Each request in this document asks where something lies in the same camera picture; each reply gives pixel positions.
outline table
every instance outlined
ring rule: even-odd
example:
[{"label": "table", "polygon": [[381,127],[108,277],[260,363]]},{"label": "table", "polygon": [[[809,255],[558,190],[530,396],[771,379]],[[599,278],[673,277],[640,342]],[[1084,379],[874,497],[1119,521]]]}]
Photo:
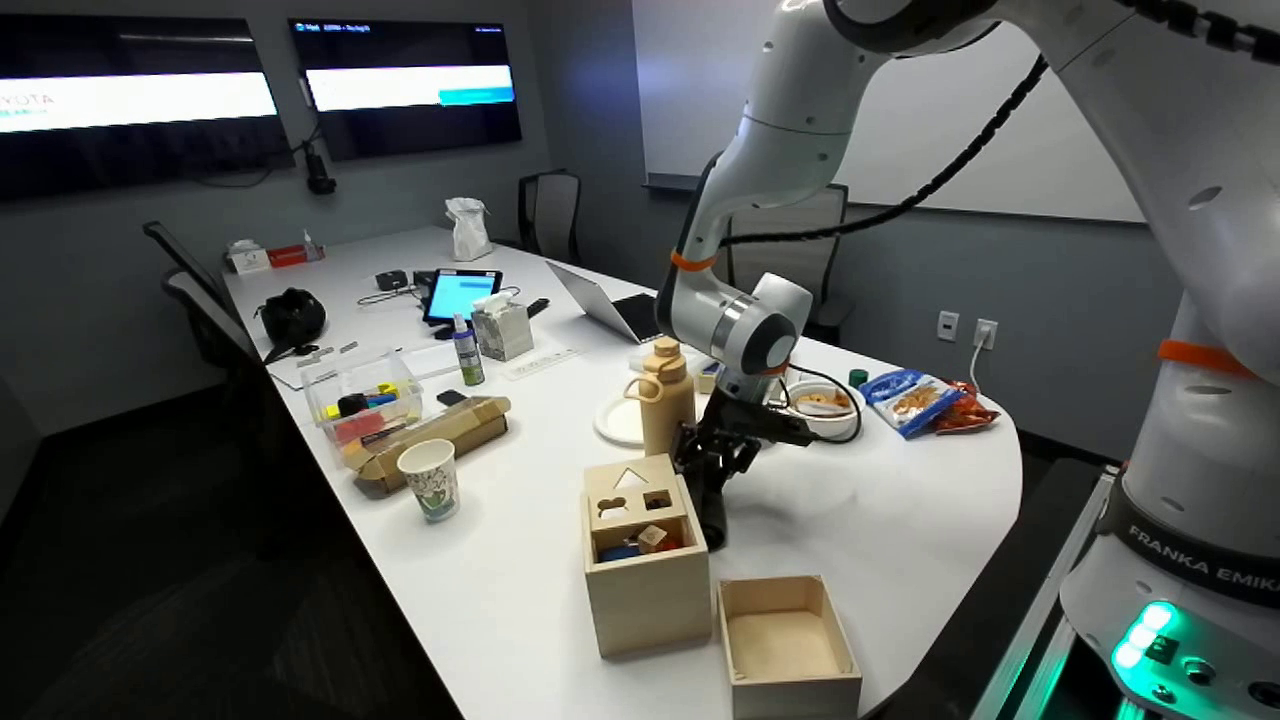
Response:
[{"label": "table", "polygon": [[[268,277],[229,277],[256,347],[268,337],[256,309],[309,288],[327,309],[324,342],[441,347],[414,298],[355,304],[385,269],[436,269],[444,227],[333,242],[321,265]],[[498,247],[538,315],[538,356],[488,358],[478,393],[513,396],[513,433],[460,461],[460,506],[423,523],[414,493],[363,497],[340,466],[304,393],[278,379],[333,497],[396,594],[420,646],[467,720],[719,720],[729,679],[719,645],[607,664],[596,657],[579,559],[579,477],[589,464],[636,461],[605,445],[591,416],[627,382],[632,342],[585,318],[539,255]],[[596,277],[613,296],[636,285]],[[843,376],[887,363],[800,339],[800,363]],[[458,372],[423,376],[423,396],[460,386]],[[926,659],[971,580],[1020,511],[1020,445],[1005,411],[985,434],[900,438],[863,416],[856,445],[764,446],[748,477],[725,488],[729,549],[712,577],[823,577],[850,645],[863,664],[860,711],[887,698]]]}]

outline black chair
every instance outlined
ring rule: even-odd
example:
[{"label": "black chair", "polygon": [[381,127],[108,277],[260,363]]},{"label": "black chair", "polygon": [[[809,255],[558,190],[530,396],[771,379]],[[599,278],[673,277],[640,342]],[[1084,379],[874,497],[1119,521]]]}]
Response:
[{"label": "black chair", "polygon": [[192,271],[170,271],[163,290],[187,309],[192,337],[205,358],[221,369],[242,369],[245,358],[256,363],[250,332],[235,323],[235,315],[229,315],[229,309],[218,296],[207,296],[207,288]]},{"label": "black chair", "polygon": [[175,241],[161,220],[149,220],[145,225],[145,236],[153,236],[155,241],[155,247],[179,269],[179,271],[187,271],[201,288],[205,288],[205,296],[213,296],[229,315],[235,315],[233,311],[233,296],[221,288],[221,278],[185,247],[185,241]]},{"label": "black chair", "polygon": [[520,241],[539,255],[578,265],[579,179],[572,171],[538,171],[520,179]]},{"label": "black chair", "polygon": [[[837,227],[850,208],[850,188],[827,182],[815,194],[775,208],[742,208],[729,216],[729,236],[764,236],[764,232],[806,232]],[[832,304],[832,265],[841,251],[841,232],[820,241],[743,241],[729,242],[725,278],[742,290],[751,290],[764,271],[775,271],[814,290],[814,311],[806,337],[841,342],[843,311]]]}]

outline cable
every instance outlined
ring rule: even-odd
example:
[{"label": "cable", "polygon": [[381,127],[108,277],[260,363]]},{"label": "cable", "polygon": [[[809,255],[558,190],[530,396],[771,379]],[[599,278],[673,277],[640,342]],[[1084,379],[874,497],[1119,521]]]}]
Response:
[{"label": "cable", "polygon": [[1201,5],[1187,5],[1187,0],[1119,0],[1119,5],[1210,46],[1239,52],[1259,64],[1280,64],[1280,33],[1273,26],[1255,26],[1223,12],[1206,12]]},{"label": "cable", "polygon": [[317,150],[317,138],[304,144],[304,166],[309,166],[309,190],[327,194],[337,190],[337,179],[327,177],[324,155]]},{"label": "cable", "polygon": [[971,396],[981,396],[985,386],[976,382],[976,358],[985,356],[985,342],[971,342],[971,356],[967,356],[967,382],[971,382]]},{"label": "cable", "polygon": [[[853,428],[843,434],[815,434],[815,438],[820,445],[853,445],[863,433],[863,407],[856,403],[853,386],[841,382],[837,376],[820,372],[820,369],[806,369],[806,363],[787,363],[787,369],[800,372],[800,376],[815,376],[815,379],[832,382],[832,393],[841,393],[850,411],[853,411]],[[795,403],[793,386],[781,382],[781,393],[785,393],[785,403],[806,416],[806,407]]]},{"label": "cable", "polygon": [[1033,97],[1033,87],[1039,83],[1039,76],[1049,70],[1049,60],[1039,54],[1027,76],[1010,90],[1010,98],[995,107],[995,115],[965,144],[965,150],[935,171],[926,188],[917,188],[910,200],[900,200],[895,208],[886,208],[878,216],[853,220],[853,225],[837,225],[837,227],[809,227],[809,232],[748,232],[748,236],[725,236],[719,247],[729,242],[756,242],[756,241],[823,241],[823,236],[850,236],[850,232],[863,232],[878,225],[887,225],[913,208],[920,208],[927,194],[935,194],[948,179],[958,179],[990,144],[991,137],[1010,122],[1010,115]]},{"label": "cable", "polygon": [[309,163],[309,177],[311,177],[311,163],[321,159],[317,150],[311,150],[311,144],[321,138],[321,122],[311,122],[311,133],[304,137],[304,138],[298,138],[298,144],[288,144],[288,148],[278,148],[278,150],[260,150],[256,155],[256,163],[260,166],[245,166],[245,171],[252,171],[250,179],[218,179],[218,177],[235,177],[235,171],[207,171],[207,166],[192,166],[192,182],[201,182],[201,188],[256,188],[256,182],[266,182],[281,163],[272,163],[272,159],[281,159],[281,155],[298,155],[298,150],[304,150],[304,163]]}]

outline cup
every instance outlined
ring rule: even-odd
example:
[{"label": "cup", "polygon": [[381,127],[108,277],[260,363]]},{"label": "cup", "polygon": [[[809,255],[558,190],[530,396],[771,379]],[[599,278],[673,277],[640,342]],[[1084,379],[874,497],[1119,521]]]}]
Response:
[{"label": "cup", "polygon": [[396,454],[430,523],[441,523],[458,506],[458,446],[453,438],[420,438]]}]

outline screen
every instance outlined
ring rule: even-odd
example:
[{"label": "screen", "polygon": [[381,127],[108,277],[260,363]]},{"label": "screen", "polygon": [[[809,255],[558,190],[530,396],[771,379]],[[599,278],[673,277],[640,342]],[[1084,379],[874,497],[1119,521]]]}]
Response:
[{"label": "screen", "polygon": [[515,144],[499,25],[294,20],[327,155]]},{"label": "screen", "polygon": [[0,200],[288,159],[245,20],[0,14]]},{"label": "screen", "polygon": [[499,271],[436,271],[430,318],[473,318],[478,304],[488,298],[499,288]]}]

